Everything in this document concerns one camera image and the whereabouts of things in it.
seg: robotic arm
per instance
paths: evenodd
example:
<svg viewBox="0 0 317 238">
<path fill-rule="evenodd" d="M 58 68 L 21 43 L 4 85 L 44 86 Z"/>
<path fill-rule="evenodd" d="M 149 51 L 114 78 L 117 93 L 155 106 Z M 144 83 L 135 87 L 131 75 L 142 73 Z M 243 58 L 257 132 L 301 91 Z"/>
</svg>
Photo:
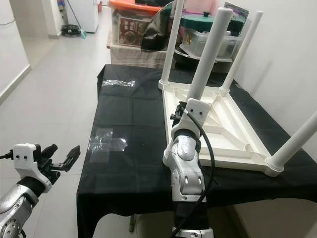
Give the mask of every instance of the robotic arm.
<svg viewBox="0 0 317 238">
<path fill-rule="evenodd" d="M 0 238 L 25 238 L 22 229 L 39 202 L 38 197 L 47 193 L 60 177 L 58 171 L 69 171 L 80 155 L 80 146 L 74 147 L 62 164 L 52 164 L 51 156 L 56 145 L 41 151 L 35 144 L 17 144 L 0 159 L 14 160 L 14 167 L 21 180 L 0 199 Z"/>
<path fill-rule="evenodd" d="M 164 151 L 163 162 L 171 170 L 172 199 L 175 211 L 175 227 L 171 237 L 213 238 L 209 227 L 206 194 L 212 183 L 214 157 L 211 145 L 202 125 L 210 106 L 196 99 L 180 102 L 176 113 L 171 116 L 173 141 Z M 199 163 L 203 135 L 211 154 L 211 176 L 205 186 Z"/>
</svg>

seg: floor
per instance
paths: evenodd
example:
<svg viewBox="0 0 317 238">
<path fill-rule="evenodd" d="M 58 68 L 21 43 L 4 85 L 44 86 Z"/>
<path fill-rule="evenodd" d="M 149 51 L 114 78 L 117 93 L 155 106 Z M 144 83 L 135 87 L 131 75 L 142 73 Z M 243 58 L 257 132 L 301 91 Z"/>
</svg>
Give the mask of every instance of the floor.
<svg viewBox="0 0 317 238">
<path fill-rule="evenodd" d="M 41 195 L 24 226 L 28 238 L 78 237 L 76 190 L 97 106 L 97 75 L 110 63 L 106 48 L 110 27 L 111 10 L 104 6 L 97 33 L 85 40 L 61 37 L 36 44 L 24 40 L 32 71 L 0 105 L 0 153 L 17 143 L 37 143 L 42 148 L 54 143 L 59 149 L 53 160 L 62 162 L 72 147 L 79 144 L 82 151 L 73 168 Z M 0 195 L 18 180 L 13 162 L 2 160 Z M 136 231 L 129 233 L 129 218 L 110 214 L 99 221 L 94 238 L 164 238 L 172 220 L 169 212 L 138 216 Z"/>
<path fill-rule="evenodd" d="M 56 40 L 48 37 L 21 36 L 21 40 L 31 67 L 35 67 L 54 44 L 57 43 Z"/>
</svg>

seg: clear tape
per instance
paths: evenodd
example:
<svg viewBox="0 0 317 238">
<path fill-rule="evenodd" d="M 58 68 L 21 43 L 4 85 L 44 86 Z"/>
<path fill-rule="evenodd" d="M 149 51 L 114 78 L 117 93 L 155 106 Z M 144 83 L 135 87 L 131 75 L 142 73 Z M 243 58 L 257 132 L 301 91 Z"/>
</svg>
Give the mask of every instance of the clear tape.
<svg viewBox="0 0 317 238">
<path fill-rule="evenodd" d="M 102 83 L 102 87 L 105 86 L 110 86 L 110 85 L 119 85 L 119 86 L 123 86 L 123 87 L 135 87 L 135 81 L 120 81 L 120 80 L 105 80 Z"/>
<path fill-rule="evenodd" d="M 106 162 L 110 151 L 124 151 L 128 146 L 124 138 L 113 138 L 112 132 L 112 128 L 98 128 L 96 136 L 89 139 L 88 150 L 92 151 L 91 162 Z M 97 156 L 96 152 L 105 153 Z"/>
</svg>

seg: table leg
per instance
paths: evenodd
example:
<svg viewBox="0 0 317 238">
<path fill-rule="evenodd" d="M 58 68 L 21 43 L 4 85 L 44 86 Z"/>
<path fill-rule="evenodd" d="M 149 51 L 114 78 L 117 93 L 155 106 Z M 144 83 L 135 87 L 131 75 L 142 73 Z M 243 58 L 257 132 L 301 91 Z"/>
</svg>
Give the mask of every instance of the table leg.
<svg viewBox="0 0 317 238">
<path fill-rule="evenodd" d="M 134 232 L 134 227 L 135 227 L 135 215 L 130 216 L 130 224 L 129 224 L 129 232 Z"/>
</svg>

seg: floor tile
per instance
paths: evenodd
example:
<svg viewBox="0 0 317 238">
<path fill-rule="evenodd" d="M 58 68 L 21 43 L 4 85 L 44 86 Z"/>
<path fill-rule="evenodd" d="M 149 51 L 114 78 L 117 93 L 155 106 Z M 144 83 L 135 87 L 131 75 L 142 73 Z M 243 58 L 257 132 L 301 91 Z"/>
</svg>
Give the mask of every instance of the floor tile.
<svg viewBox="0 0 317 238">
<path fill-rule="evenodd" d="M 138 215 L 136 223 L 138 238 L 170 237 L 173 224 L 173 212 L 158 212 Z"/>
<path fill-rule="evenodd" d="M 93 238 L 136 238 L 136 232 L 129 232 L 129 222 L 129 217 L 108 214 L 99 220 Z"/>
<path fill-rule="evenodd" d="M 55 39 L 50 38 L 34 38 L 21 36 L 23 47 L 32 67 L 41 60 L 41 58 L 53 47 L 57 42 Z"/>
<path fill-rule="evenodd" d="M 97 83 L 88 87 L 85 92 L 78 96 L 73 108 L 71 123 L 89 123 L 93 124 L 97 108 Z"/>
<path fill-rule="evenodd" d="M 79 175 L 61 176 L 48 192 L 34 238 L 77 238 Z"/>
<path fill-rule="evenodd" d="M 70 171 L 62 172 L 62 175 L 80 175 L 83 169 L 87 146 L 89 143 L 92 123 L 72 123 L 67 136 L 59 148 L 59 156 L 54 158 L 54 163 L 62 163 L 68 152 L 80 145 L 81 154 Z"/>
</svg>

